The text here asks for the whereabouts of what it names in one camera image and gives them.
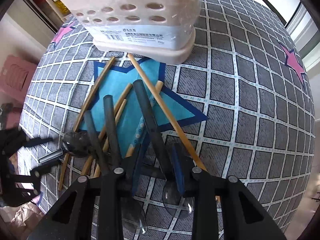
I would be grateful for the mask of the pink plastic stool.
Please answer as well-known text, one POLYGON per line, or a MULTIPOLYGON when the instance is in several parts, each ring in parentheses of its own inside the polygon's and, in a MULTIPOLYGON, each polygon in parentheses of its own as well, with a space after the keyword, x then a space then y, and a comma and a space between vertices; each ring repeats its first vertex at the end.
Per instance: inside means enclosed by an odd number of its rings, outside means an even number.
POLYGON ((37 65, 9 55, 1 68, 1 91, 24 103, 37 65))

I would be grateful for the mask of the black handled spoon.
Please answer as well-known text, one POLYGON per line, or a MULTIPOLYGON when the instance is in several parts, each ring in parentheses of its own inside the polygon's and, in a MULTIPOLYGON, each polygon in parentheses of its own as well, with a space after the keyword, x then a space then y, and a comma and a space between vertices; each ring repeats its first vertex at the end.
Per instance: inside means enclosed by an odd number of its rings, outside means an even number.
POLYGON ((186 219, 193 213, 194 200, 193 198, 184 198, 178 192, 174 168, 172 165, 172 154, 169 154, 165 147, 162 134, 159 131, 143 81, 136 80, 133 83, 133 87, 135 89, 140 109, 142 110, 144 124, 149 134, 153 150, 158 159, 161 172, 166 179, 162 193, 162 202, 164 207, 172 217, 177 219, 186 219))
POLYGON ((62 139, 63 148, 77 158, 86 156, 94 158, 100 165, 101 172, 107 174, 110 168, 100 147, 91 111, 85 111, 84 121, 87 131, 66 133, 62 139))
POLYGON ((133 198, 139 182, 140 146, 130 157, 122 158, 117 137, 113 96, 104 96, 106 133, 109 141, 112 170, 102 177, 99 237, 123 239, 123 228, 135 233, 146 233, 148 226, 142 206, 133 198))

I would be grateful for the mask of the beige plastic utensil holder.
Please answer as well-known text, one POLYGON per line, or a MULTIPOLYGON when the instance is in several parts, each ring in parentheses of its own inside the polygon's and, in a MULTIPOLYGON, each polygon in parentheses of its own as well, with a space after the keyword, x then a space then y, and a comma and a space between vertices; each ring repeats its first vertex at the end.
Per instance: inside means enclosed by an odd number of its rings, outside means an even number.
POLYGON ((166 64, 191 54, 200 0, 61 0, 100 51, 122 51, 166 64))

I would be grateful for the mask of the grey checkered tablecloth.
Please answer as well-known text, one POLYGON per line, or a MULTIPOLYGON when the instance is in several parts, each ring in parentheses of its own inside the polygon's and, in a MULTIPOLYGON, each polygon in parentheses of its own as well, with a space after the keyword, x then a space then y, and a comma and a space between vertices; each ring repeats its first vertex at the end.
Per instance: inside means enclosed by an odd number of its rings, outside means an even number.
MULTIPOLYGON (((123 52, 103 52, 73 17, 73 29, 48 46, 31 80, 20 125, 54 142, 18 152, 28 174, 40 157, 59 148, 73 128, 94 81, 94 64, 123 52)), ((237 176, 281 231, 305 192, 314 156, 315 111, 303 63, 277 15, 253 0, 201 0, 196 41, 185 63, 167 65, 164 85, 206 115, 184 132, 207 170, 237 176)))

